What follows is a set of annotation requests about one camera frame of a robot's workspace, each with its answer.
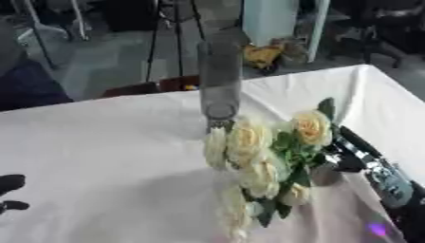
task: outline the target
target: floor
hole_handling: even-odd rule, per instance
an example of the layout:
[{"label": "floor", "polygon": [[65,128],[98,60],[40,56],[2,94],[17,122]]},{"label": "floor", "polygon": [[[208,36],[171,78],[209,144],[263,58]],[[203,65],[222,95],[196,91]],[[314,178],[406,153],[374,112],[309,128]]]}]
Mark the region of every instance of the floor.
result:
[{"label": "floor", "polygon": [[[234,22],[239,13],[239,0],[197,0],[197,4],[202,15],[202,25],[209,37],[247,41],[245,34],[238,28],[220,30]],[[59,66],[57,70],[51,70],[51,74],[68,95],[77,101],[96,99],[109,88],[143,83],[152,33],[111,33],[100,16],[89,16],[89,20],[94,29],[90,31],[91,39],[88,42],[75,40],[68,43],[62,36],[43,33],[49,52]],[[200,39],[195,22],[184,23],[183,33],[185,75],[196,74],[196,44]],[[38,46],[33,41],[28,41],[28,45],[30,55],[45,64]],[[315,63],[282,66],[274,75],[360,63],[348,57],[331,62],[323,57],[325,52],[324,43]],[[373,64],[425,101],[425,62],[420,58],[406,56],[399,69],[391,68],[390,61],[381,57],[374,58]],[[170,29],[162,26],[151,80],[175,76],[176,38]],[[260,77],[256,70],[244,68],[245,79],[256,77]]]}]

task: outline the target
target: table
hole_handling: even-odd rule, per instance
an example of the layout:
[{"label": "table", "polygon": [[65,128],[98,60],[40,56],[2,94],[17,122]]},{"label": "table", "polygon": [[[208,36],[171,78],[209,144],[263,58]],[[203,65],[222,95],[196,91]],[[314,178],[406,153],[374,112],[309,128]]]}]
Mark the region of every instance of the table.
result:
[{"label": "table", "polygon": [[[129,96],[0,114],[2,174],[28,177],[25,188],[2,199],[31,204],[0,216],[0,242],[226,242],[214,216],[217,175],[202,157],[198,96]],[[339,123],[425,184],[425,105],[372,66],[245,81],[241,112],[286,120],[329,96]],[[269,229],[255,228],[252,242],[400,242],[360,176],[314,187],[311,202]],[[377,221],[387,225],[386,238],[367,230]]]}]

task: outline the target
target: white rose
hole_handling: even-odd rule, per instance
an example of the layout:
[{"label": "white rose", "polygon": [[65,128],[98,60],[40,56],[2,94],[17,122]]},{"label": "white rose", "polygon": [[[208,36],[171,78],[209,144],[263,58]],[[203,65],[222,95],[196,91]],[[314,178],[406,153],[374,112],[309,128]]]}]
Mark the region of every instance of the white rose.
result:
[{"label": "white rose", "polygon": [[229,160],[244,168],[273,142],[270,129],[262,122],[240,117],[233,126],[228,138]]},{"label": "white rose", "polygon": [[310,199],[310,189],[298,183],[294,183],[286,195],[280,199],[287,206],[304,205]]},{"label": "white rose", "polygon": [[279,193],[279,182],[287,179],[290,172],[286,163],[279,160],[270,150],[262,154],[259,161],[239,171],[240,184],[248,189],[253,197],[265,196],[272,199]]},{"label": "white rose", "polygon": [[226,130],[224,128],[213,128],[204,144],[204,156],[207,163],[215,170],[226,169]]},{"label": "white rose", "polygon": [[331,122],[324,113],[318,110],[301,112],[292,122],[306,144],[327,146],[332,142]]},{"label": "white rose", "polygon": [[246,242],[247,230],[255,210],[247,203],[239,186],[233,185],[222,194],[220,221],[232,243]]}]

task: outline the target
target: clear glass cylinder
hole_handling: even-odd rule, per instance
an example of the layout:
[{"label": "clear glass cylinder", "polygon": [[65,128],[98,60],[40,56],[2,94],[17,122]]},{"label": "clear glass cylinder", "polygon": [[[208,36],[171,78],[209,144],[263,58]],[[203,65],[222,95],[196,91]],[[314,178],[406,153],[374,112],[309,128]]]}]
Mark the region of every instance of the clear glass cylinder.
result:
[{"label": "clear glass cylinder", "polygon": [[209,126],[231,121],[239,110],[242,53],[239,45],[205,41],[198,45],[202,113]]}]

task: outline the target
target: tripod leg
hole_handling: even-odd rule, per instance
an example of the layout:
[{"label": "tripod leg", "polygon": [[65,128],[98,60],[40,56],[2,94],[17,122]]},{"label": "tripod leg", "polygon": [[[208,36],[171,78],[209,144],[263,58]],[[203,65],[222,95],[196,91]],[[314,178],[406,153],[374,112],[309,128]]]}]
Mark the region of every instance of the tripod leg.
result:
[{"label": "tripod leg", "polygon": [[30,25],[32,28],[32,31],[34,33],[35,38],[37,39],[37,42],[41,48],[41,50],[43,51],[43,55],[46,58],[46,61],[48,63],[48,66],[50,66],[51,69],[57,69],[57,66],[55,64],[53,64],[53,61],[51,61],[50,55],[48,54],[45,42],[43,41],[42,37],[40,36],[40,32],[38,31],[37,27],[35,26],[34,21],[30,20]]},{"label": "tripod leg", "polygon": [[177,37],[177,51],[178,51],[178,76],[183,77],[183,60],[181,50],[181,23],[180,23],[180,9],[178,1],[174,0],[175,8],[175,23],[176,23],[176,37]]},{"label": "tripod leg", "polygon": [[149,51],[149,58],[148,58],[148,69],[146,72],[146,79],[145,82],[148,83],[151,79],[151,70],[152,70],[152,62],[154,61],[154,53],[155,53],[155,47],[157,44],[157,29],[159,28],[159,18],[161,13],[161,7],[162,7],[162,0],[157,1],[157,9],[155,13],[155,29],[154,33],[152,35],[151,40],[151,49]]},{"label": "tripod leg", "polygon": [[197,6],[194,0],[191,0],[191,5],[192,5],[192,10],[194,11],[194,19],[196,21],[197,28],[199,29],[199,35],[201,36],[202,40],[205,40],[205,33],[201,24],[201,15],[199,14],[199,11],[197,10]]}]

